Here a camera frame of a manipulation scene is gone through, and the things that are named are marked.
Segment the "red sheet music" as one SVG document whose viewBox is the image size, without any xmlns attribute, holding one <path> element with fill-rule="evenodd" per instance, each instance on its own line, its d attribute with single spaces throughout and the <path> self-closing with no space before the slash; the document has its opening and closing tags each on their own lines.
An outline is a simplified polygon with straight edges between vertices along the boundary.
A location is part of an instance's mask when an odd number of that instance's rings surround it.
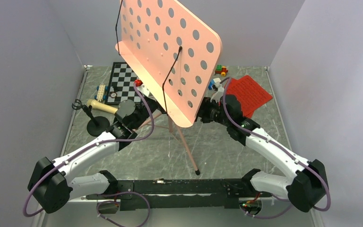
<svg viewBox="0 0 363 227">
<path fill-rule="evenodd" d="M 255 111 L 256 111 L 256 108 L 251 108 L 250 106 L 242 107 L 242 114 L 244 117 L 251 118 Z"/>
<path fill-rule="evenodd" d="M 234 95 L 240 102 L 241 108 L 250 106 L 256 110 L 273 99 L 272 95 L 249 75 L 240 79 L 232 79 L 226 94 Z"/>
</svg>

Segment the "gold microphone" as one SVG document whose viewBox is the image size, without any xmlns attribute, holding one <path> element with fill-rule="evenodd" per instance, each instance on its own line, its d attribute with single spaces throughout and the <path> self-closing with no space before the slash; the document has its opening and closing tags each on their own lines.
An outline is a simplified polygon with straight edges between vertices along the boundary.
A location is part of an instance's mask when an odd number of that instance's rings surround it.
<svg viewBox="0 0 363 227">
<path fill-rule="evenodd" d="M 94 99 L 89 99 L 86 103 L 86 106 L 91 107 L 92 109 L 97 109 L 97 110 L 107 112 L 110 114 L 115 114 L 118 111 L 118 109 L 116 107 L 100 103 Z"/>
</svg>

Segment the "pink music stand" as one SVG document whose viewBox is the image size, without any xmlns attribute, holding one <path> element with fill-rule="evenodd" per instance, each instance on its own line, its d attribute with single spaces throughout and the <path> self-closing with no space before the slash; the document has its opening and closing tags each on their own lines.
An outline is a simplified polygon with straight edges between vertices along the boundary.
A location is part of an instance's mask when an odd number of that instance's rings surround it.
<svg viewBox="0 0 363 227">
<path fill-rule="evenodd" d="M 220 36 L 176 0 L 123 0 L 119 16 L 116 50 L 176 128 L 191 127 L 223 48 Z"/>
</svg>

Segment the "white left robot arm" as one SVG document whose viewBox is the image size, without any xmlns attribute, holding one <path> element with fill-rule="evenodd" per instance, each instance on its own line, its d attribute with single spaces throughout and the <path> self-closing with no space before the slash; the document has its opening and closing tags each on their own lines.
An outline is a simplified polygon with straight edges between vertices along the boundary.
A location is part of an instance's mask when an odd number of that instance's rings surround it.
<svg viewBox="0 0 363 227">
<path fill-rule="evenodd" d="M 151 98 L 143 98 L 138 105 L 122 102 L 113 123 L 104 127 L 94 140 L 54 160 L 43 157 L 37 161 L 27 186 L 27 198 L 34 197 L 46 213 L 54 213 L 69 200 L 85 195 L 112 198 L 118 191 L 118 180 L 109 171 L 101 170 L 88 176 L 78 174 L 104 157 L 142 140 L 135 130 L 145 120 L 152 121 L 153 112 L 158 108 L 159 103 Z"/>
</svg>

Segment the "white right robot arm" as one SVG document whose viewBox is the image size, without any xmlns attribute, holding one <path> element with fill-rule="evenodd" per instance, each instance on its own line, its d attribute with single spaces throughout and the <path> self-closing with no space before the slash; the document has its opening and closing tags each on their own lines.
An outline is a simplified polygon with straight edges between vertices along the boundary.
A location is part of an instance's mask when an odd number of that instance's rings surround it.
<svg viewBox="0 0 363 227">
<path fill-rule="evenodd" d="M 295 154 L 272 138 L 257 122 L 244 117 L 235 96 L 226 95 L 219 102 L 203 98 L 198 117 L 203 123 L 216 122 L 225 126 L 232 139 L 258 152 L 283 173 L 279 176 L 259 169 L 250 170 L 242 178 L 245 195 L 251 197 L 258 192 L 267 192 L 287 200 L 302 212 L 330 208 L 331 196 L 324 164 Z"/>
</svg>

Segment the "black microphone stand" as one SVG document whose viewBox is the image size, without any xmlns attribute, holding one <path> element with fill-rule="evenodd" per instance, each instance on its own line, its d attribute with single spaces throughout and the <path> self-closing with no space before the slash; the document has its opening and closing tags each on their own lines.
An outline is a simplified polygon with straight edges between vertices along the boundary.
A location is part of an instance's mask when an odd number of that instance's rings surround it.
<svg viewBox="0 0 363 227">
<path fill-rule="evenodd" d="M 98 137 L 101 133 L 106 131 L 110 126 L 110 122 L 106 117 L 96 116 L 92 114 L 92 107 L 87 106 L 81 102 L 79 99 L 75 99 L 74 103 L 71 105 L 73 110 L 82 109 L 84 113 L 90 118 L 87 123 L 86 130 L 89 135 L 93 137 Z"/>
</svg>

